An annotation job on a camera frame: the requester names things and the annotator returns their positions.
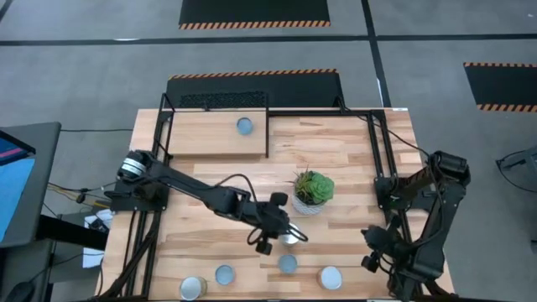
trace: wooden board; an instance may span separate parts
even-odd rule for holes
[[[406,111],[386,110],[388,127],[410,143],[414,132]],[[214,184],[234,173],[244,173],[253,182],[260,200],[272,192],[291,194],[294,172],[306,168],[331,177],[336,183],[334,199],[318,216],[303,216],[289,204],[285,210],[291,221],[310,237],[292,250],[273,241],[270,256],[256,253],[246,244],[250,227],[215,216],[199,201],[172,193],[163,214],[156,252],[150,299],[180,299],[179,285],[187,276],[201,276],[208,282],[204,299],[367,299],[388,297],[388,276],[360,267],[371,251],[360,230],[370,224],[383,226],[373,191],[375,168],[367,124],[355,117],[273,117],[270,120],[269,158],[264,156],[176,157],[171,165],[199,180]],[[133,133],[133,142],[139,139]],[[377,131],[379,147],[383,141]],[[392,137],[394,157],[401,175],[421,168],[420,155]],[[382,153],[384,171],[388,171]],[[243,180],[229,185],[247,189]],[[103,262],[104,288],[122,271],[131,213],[117,214],[112,222]],[[409,211],[413,238],[426,220],[423,211]],[[293,253],[299,263],[293,275],[282,274],[277,262]],[[139,293],[144,261],[137,274]],[[219,265],[232,265],[236,280],[230,286],[215,282]],[[327,266],[337,266],[344,279],[340,290],[319,287],[315,274]],[[447,265],[439,285],[453,290]]]
[[[134,124],[130,149],[150,150],[158,111],[138,111]],[[237,121],[249,118],[253,131],[241,135]],[[266,114],[265,111],[241,112],[177,112],[169,141],[169,153],[176,155],[213,154],[265,154]]]

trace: succulent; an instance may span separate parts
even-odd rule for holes
[[[297,174],[295,194],[308,206],[320,206],[334,196],[334,181],[315,171]]]

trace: blue cup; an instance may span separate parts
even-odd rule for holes
[[[253,130],[253,123],[247,117],[241,117],[237,121],[237,130],[241,135],[249,135]]]

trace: white pot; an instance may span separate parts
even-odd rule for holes
[[[325,207],[325,204],[320,206],[308,206],[295,194],[293,194],[292,204],[295,210],[304,215],[317,215],[321,213],[322,209]]]

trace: gray floor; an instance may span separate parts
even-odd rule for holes
[[[329,29],[180,32],[180,1],[14,0],[0,23],[0,40],[366,33],[359,1],[328,2]],[[378,34],[537,32],[537,3],[531,0],[370,3]],[[419,145],[469,160],[472,183],[446,243],[457,293],[534,301],[537,255],[529,239],[537,238],[537,200],[507,184],[494,160],[537,144],[537,116],[479,112],[462,64],[537,63],[537,41],[379,47],[392,105],[410,109]],[[169,75],[299,68],[337,68],[349,106],[380,106],[367,42],[0,47],[0,125],[60,121],[64,128],[129,128],[139,108],[156,107]],[[72,187],[112,180],[128,141],[128,133],[62,133],[51,180]],[[521,169],[509,173],[537,187],[523,175]],[[46,202],[59,213],[79,211],[52,194]],[[95,282],[60,284],[53,300],[87,298]]]

